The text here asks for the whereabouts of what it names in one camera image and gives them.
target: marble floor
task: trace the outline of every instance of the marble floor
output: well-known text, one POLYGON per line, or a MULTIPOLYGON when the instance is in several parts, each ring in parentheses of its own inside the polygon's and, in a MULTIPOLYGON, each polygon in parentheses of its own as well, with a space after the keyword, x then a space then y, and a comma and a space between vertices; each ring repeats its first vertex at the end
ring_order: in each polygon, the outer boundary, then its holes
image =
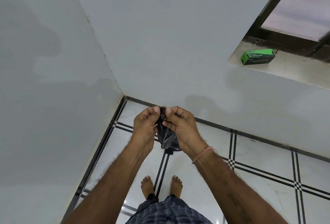
MULTIPOLYGON (((128 143, 134 117, 147 106, 127 101, 99 157, 77 205, 97 184, 108 165, 128 143)), ((228 165, 269 202, 288 223, 327 223, 330 218, 330 163, 197 123, 202 138, 228 165)), ((212 223, 226 223, 207 184, 183 152, 167 154, 155 141, 126 197, 118 224, 125 223, 145 199, 140 189, 150 175, 162 201, 169 194, 171 177, 183 181, 181 198, 212 223)))

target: fingernail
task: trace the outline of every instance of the fingernail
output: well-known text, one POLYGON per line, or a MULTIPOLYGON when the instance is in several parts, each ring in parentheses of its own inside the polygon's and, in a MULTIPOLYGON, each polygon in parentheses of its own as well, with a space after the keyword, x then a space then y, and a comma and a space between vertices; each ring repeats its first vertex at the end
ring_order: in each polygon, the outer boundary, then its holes
POLYGON ((156 113, 159 113, 159 107, 158 107, 158 106, 154 106, 154 107, 152 107, 152 109, 153 109, 156 113))

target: plastic bag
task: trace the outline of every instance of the plastic bag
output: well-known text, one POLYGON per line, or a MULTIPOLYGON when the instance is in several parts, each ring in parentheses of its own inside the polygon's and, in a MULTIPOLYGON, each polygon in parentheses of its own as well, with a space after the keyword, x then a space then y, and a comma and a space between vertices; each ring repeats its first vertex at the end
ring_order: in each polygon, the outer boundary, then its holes
POLYGON ((180 146, 179 142, 177 139, 177 135, 175 132, 167 127, 165 127, 162 123, 164 119, 166 118, 165 115, 165 110, 166 108, 161 107, 160 108, 160 116, 159 119, 157 120, 157 129, 158 129, 158 140, 160 144, 162 145, 162 149, 167 149, 167 148, 172 148, 176 149, 177 151, 180 151, 180 146))

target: foot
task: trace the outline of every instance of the foot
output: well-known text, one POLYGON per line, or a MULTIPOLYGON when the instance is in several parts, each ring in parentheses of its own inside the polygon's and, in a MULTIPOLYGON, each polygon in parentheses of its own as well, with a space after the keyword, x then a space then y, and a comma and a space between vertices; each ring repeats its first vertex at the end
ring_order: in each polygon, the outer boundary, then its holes
POLYGON ((141 189, 144 197, 147 199, 149 194, 154 194, 153 183, 151 181, 150 176, 146 176, 141 181, 141 189))
POLYGON ((174 194, 176 197, 180 198, 182 188, 183 188, 182 181, 179 179, 178 176, 173 176, 170 195, 174 194))

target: dark window frame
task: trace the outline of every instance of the dark window frame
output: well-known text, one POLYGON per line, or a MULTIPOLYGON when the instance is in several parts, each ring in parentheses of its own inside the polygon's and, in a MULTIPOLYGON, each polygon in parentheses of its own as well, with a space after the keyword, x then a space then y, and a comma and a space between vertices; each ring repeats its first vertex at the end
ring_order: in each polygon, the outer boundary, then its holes
POLYGON ((330 63, 330 32, 320 41, 312 41, 261 28, 279 2, 280 0, 269 0, 243 41, 330 63))

